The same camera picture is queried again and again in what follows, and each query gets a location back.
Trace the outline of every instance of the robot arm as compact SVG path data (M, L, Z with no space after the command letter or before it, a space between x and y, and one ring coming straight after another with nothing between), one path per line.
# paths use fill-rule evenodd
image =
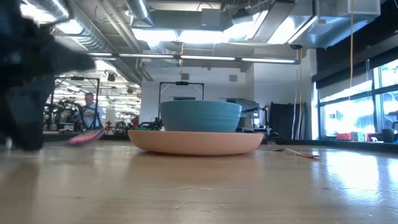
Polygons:
M35 151L43 145L42 117L54 75L92 69L95 63L51 36L52 26L71 17L39 27L23 18L19 7L19 0L0 1L0 132Z

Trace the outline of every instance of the table surface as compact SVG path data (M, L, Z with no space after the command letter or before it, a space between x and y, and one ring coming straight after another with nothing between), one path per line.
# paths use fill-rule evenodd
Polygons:
M398 157L291 146L227 157L168 156L129 142L0 149L0 222L398 223Z

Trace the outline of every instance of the man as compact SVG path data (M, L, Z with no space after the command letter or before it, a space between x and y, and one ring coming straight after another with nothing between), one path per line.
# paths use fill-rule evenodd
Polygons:
M94 94L92 93L86 93L85 95L85 101L86 105L84 106L84 112L83 112L83 119L87 125L88 128L91 129L98 129L101 124L101 117L104 114L104 111L100 105L98 105L97 112L98 112L98 118L95 118L95 103L94 103Z

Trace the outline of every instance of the bowl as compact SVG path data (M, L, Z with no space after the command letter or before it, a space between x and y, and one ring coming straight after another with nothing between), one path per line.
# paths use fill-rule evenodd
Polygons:
M232 133L238 127L242 106L217 101L180 100L160 104L166 131Z
M263 134L185 131L128 131L131 142L150 152L198 156L244 154L257 149Z

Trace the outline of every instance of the pink plate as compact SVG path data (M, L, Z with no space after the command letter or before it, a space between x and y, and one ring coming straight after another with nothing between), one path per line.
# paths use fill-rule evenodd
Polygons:
M129 131L129 137L147 151L219 156L251 152L260 145L263 134Z

